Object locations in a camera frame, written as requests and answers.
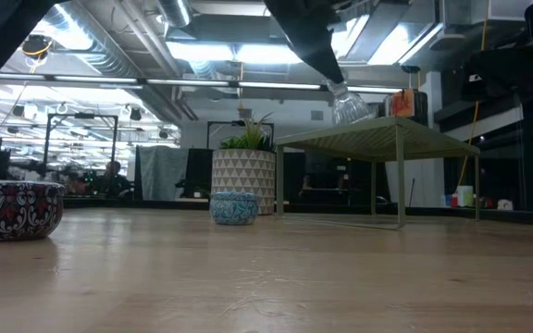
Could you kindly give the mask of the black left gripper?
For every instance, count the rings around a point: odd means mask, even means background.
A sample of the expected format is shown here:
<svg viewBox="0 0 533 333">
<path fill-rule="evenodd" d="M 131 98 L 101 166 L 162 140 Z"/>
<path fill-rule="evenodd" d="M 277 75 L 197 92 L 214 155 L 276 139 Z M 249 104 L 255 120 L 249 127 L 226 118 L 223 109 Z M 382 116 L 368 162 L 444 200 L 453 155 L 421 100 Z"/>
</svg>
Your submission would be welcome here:
<svg viewBox="0 0 533 333">
<path fill-rule="evenodd" d="M 301 28 L 289 33 L 291 50 L 305 64 L 326 79 L 339 84 L 344 77 L 331 47 L 331 32 L 326 29 L 341 21 L 334 9 L 336 0 L 263 0 L 274 20 L 283 30 L 296 26 L 323 26 Z"/>
</svg>

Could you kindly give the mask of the clear ribbed glass candle holder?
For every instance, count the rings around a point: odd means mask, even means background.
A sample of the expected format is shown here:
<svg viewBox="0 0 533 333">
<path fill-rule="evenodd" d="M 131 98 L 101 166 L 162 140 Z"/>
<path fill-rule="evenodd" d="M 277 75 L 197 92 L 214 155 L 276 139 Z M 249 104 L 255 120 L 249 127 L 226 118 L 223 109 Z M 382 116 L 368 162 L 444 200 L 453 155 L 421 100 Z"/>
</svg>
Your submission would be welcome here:
<svg viewBox="0 0 533 333">
<path fill-rule="evenodd" d="M 377 110 L 369 106 L 358 94 L 350 92 L 345 82 L 335 83 L 328 80 L 327 85 L 333 95 L 332 123 L 334 126 L 347 126 L 377 117 Z"/>
</svg>

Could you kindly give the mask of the blue patterned candle tin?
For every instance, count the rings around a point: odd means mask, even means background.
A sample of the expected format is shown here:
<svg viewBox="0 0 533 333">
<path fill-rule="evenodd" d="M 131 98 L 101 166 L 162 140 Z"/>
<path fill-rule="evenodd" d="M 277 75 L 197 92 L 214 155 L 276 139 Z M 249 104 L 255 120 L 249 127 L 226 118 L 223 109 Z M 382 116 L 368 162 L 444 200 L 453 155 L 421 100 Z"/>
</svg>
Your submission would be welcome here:
<svg viewBox="0 0 533 333">
<path fill-rule="evenodd" d="M 258 211 L 258 197 L 250 192 L 222 191 L 210 197 L 210 216 L 218 225 L 252 225 Z"/>
</svg>

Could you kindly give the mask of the dark floral patterned candle tin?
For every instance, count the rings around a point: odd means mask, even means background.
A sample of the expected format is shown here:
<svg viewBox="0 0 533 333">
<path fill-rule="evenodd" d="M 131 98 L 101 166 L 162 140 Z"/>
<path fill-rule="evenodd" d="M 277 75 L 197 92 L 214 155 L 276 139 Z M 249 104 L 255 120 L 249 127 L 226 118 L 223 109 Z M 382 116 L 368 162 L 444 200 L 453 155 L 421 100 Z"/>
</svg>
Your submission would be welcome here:
<svg viewBox="0 0 533 333">
<path fill-rule="evenodd" d="M 0 241 L 48 237 L 62 219 L 64 194 L 54 182 L 0 180 Z"/>
</svg>

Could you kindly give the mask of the long linear ceiling light bar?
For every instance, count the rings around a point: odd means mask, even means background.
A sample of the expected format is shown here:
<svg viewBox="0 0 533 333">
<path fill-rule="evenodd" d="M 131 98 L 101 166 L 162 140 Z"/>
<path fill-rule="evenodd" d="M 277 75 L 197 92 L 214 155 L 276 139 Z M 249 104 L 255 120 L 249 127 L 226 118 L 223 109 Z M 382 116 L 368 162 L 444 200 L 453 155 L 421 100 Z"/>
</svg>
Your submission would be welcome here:
<svg viewBox="0 0 533 333">
<path fill-rule="evenodd" d="M 143 86 L 170 86 L 194 88 L 231 88 L 234 90 L 261 89 L 326 92 L 325 84 L 281 83 L 245 80 L 187 80 L 187 79 L 147 79 L 147 78 L 114 78 L 101 76 L 71 76 L 53 74 L 29 74 L 0 72 L 1 82 L 46 84 L 90 84 L 111 89 L 141 89 Z"/>
</svg>

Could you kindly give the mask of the bright ceiling light panel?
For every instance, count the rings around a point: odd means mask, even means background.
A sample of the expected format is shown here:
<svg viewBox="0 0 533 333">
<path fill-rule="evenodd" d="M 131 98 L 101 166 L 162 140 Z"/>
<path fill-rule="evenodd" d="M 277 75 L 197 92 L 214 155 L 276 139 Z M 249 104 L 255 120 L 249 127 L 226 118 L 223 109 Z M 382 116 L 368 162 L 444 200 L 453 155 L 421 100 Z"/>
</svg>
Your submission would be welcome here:
<svg viewBox="0 0 533 333">
<path fill-rule="evenodd" d="M 443 29 L 442 23 L 401 22 L 367 61 L 368 65 L 404 64 Z"/>
<path fill-rule="evenodd" d="M 173 57 L 186 61 L 238 61 L 249 64 L 299 64 L 286 45 L 167 42 Z"/>
</svg>

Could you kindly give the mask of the green perforated metal shelf riser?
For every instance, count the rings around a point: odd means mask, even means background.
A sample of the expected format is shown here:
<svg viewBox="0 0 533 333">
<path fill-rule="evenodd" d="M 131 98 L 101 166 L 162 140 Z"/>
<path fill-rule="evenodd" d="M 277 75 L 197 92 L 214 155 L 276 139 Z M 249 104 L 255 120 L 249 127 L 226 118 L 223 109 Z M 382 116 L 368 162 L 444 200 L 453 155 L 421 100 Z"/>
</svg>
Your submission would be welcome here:
<svg viewBox="0 0 533 333">
<path fill-rule="evenodd" d="M 480 150 L 406 117 L 379 117 L 351 125 L 318 129 L 277 138 L 276 210 L 284 216 L 284 149 L 314 151 L 371 164 L 370 214 L 377 214 L 376 181 L 378 163 L 395 162 L 398 177 L 396 229 L 407 224 L 404 163 L 442 157 L 470 157 L 475 162 L 475 220 L 480 220 Z"/>
</svg>

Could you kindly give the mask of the white plastic jar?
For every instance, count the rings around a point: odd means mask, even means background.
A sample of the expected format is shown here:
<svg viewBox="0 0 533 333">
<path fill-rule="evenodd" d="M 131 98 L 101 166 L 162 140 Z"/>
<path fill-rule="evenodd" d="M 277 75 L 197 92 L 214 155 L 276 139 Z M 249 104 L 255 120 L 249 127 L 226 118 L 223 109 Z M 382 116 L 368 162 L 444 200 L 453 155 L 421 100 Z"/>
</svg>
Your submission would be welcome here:
<svg viewBox="0 0 533 333">
<path fill-rule="evenodd" d="M 456 199 L 459 207 L 473 207 L 475 205 L 474 187 L 469 185 L 458 186 Z"/>
</svg>

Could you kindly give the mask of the succulent in triangle-pattern pot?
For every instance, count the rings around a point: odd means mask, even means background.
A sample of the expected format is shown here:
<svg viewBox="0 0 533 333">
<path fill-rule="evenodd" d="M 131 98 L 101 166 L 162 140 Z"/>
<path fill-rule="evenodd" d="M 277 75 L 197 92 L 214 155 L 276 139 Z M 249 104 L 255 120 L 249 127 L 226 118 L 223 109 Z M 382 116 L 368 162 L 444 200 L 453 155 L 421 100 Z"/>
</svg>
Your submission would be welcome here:
<svg viewBox="0 0 533 333">
<path fill-rule="evenodd" d="M 242 134 L 224 139 L 212 154 L 211 193 L 252 193 L 260 216 L 275 210 L 276 146 L 263 130 L 268 117 L 243 119 Z"/>
</svg>

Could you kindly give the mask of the grey fabric cover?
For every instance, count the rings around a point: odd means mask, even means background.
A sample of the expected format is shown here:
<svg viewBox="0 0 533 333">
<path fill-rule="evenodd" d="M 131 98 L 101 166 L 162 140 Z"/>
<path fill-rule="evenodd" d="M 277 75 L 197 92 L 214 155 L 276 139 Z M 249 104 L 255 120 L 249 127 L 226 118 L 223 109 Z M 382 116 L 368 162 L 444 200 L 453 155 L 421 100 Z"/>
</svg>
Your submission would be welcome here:
<svg viewBox="0 0 533 333">
<path fill-rule="evenodd" d="M 175 201 L 185 178 L 189 150 L 166 146 L 139 149 L 144 201 Z"/>
</svg>

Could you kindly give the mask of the person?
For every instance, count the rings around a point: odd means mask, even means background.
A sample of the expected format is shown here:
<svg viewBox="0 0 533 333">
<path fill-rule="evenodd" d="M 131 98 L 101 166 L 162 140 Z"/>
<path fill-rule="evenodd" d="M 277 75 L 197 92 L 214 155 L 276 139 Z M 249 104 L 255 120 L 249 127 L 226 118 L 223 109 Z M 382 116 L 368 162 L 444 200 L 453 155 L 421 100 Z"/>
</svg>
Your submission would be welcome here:
<svg viewBox="0 0 533 333">
<path fill-rule="evenodd" d="M 122 196 L 130 191 L 130 182 L 119 174 L 120 169 L 119 161 L 110 161 L 106 164 L 105 173 L 98 178 L 96 189 L 99 193 Z"/>
</svg>

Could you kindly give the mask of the black gantry frame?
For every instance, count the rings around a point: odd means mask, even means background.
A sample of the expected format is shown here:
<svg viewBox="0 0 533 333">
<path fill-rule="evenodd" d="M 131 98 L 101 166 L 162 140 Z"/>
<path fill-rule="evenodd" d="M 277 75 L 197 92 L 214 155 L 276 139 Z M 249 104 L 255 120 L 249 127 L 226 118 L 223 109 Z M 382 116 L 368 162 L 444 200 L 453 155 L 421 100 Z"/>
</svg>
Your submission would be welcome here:
<svg viewBox="0 0 533 333">
<path fill-rule="evenodd" d="M 225 125 L 225 126 L 232 126 L 232 127 L 245 127 L 245 122 L 243 120 L 231 120 L 231 121 L 207 121 L 206 124 L 206 138 L 205 138 L 205 149 L 211 149 L 210 148 L 210 141 L 211 137 L 214 135 L 211 132 L 211 128 L 213 125 Z M 274 134 L 275 134 L 275 124 L 274 123 L 263 123 L 263 126 L 267 126 L 270 128 L 270 135 L 271 135 L 271 143 L 274 143 Z"/>
<path fill-rule="evenodd" d="M 118 116 L 93 110 L 47 115 L 43 139 L 41 179 L 68 174 L 93 178 L 105 172 L 118 155 Z"/>
</svg>

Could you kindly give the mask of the black aluminium table frame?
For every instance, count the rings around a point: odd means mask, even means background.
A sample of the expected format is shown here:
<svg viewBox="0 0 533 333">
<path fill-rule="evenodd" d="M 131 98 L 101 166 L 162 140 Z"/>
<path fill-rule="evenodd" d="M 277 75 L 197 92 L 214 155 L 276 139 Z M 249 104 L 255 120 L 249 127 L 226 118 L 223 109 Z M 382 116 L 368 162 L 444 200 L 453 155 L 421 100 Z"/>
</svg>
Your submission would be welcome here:
<svg viewBox="0 0 533 333">
<path fill-rule="evenodd" d="M 135 209 L 174 209 L 197 210 L 209 209 L 208 201 L 138 201 L 123 199 L 105 199 L 90 197 L 65 197 L 65 208 L 135 208 Z M 329 215 L 369 215 L 369 206 L 349 206 L 330 204 L 284 204 L 285 213 L 297 214 L 329 214 Z M 445 216 L 474 218 L 476 211 L 473 208 L 448 208 L 448 207 L 406 207 L 408 216 Z M 479 216 L 483 220 L 508 222 L 521 225 L 533 225 L 533 212 L 507 211 L 496 209 L 481 209 Z"/>
</svg>

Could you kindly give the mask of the silver ribbed ventilation duct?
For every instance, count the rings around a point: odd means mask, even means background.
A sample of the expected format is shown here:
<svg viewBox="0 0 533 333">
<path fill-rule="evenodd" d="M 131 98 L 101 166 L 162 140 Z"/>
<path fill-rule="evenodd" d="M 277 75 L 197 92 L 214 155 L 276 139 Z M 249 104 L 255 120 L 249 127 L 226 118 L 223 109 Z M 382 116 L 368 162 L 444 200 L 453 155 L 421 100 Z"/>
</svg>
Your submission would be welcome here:
<svg viewBox="0 0 533 333">
<path fill-rule="evenodd" d="M 77 56 L 102 76 L 141 77 L 141 70 L 78 0 L 52 6 L 42 23 L 57 51 Z"/>
<path fill-rule="evenodd" d="M 156 0 L 158 8 L 171 27 L 182 28 L 192 21 L 189 0 Z"/>
</svg>

